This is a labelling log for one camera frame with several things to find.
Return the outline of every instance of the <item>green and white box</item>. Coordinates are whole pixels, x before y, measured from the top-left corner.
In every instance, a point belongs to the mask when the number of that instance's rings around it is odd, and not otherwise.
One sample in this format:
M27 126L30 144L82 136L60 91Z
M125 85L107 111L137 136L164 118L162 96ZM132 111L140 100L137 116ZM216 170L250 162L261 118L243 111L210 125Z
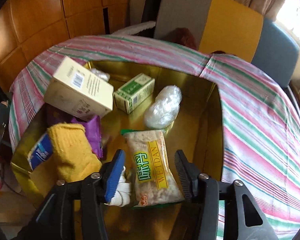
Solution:
M114 92L117 108L130 114L138 105L153 93L154 78L140 73Z

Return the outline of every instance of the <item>bright window light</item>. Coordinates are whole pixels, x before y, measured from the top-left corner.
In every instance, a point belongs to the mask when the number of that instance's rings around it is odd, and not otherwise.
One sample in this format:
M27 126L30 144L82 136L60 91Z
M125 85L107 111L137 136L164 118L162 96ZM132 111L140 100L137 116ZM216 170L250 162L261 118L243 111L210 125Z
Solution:
M295 0L285 0L277 20L300 39L300 7Z

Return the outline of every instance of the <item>beige box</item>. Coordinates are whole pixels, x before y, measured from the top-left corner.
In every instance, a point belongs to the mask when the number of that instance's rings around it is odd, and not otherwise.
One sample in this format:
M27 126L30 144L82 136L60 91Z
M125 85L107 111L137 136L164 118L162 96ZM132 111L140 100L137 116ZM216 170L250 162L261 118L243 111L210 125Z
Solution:
M114 92L115 105L118 109L130 114L153 93L154 82L154 78L140 73Z
M85 121L112 111L113 86L69 57L54 73L44 101Z

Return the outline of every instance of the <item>blue object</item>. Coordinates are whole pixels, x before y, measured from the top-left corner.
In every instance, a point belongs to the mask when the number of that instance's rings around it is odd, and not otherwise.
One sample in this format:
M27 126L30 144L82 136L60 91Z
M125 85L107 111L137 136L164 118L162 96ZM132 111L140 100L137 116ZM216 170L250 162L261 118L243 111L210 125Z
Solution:
M106 182L105 200L107 203L110 203L115 191L117 190L125 162L125 152L123 150L117 150L112 162L114 162L114 165Z
M264 18L252 64L286 88L299 58L298 44L276 23Z
M52 155L52 144L47 133L41 136L34 146L30 156L28 156L29 165L34 170L40 163L48 160Z

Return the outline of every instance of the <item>screw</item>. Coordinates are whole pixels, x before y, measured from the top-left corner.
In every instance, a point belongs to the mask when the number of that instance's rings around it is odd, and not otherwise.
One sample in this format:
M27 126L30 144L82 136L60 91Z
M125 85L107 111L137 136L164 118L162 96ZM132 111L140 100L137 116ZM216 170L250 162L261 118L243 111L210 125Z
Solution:
M57 181L57 185L58 186L62 186L62 185L64 185L66 183L66 181L64 180L64 179L59 179L58 181Z
M238 187L243 186L243 182L242 182L241 180L239 180L239 179L236 179L236 180L234 181L234 184L235 184L236 186L238 186Z
M199 179L209 179L209 175L205 173L200 173L199 174Z
M101 175L100 175L100 173L95 172L95 173L91 174L91 178L93 178L93 179L99 179L99 178L101 178Z

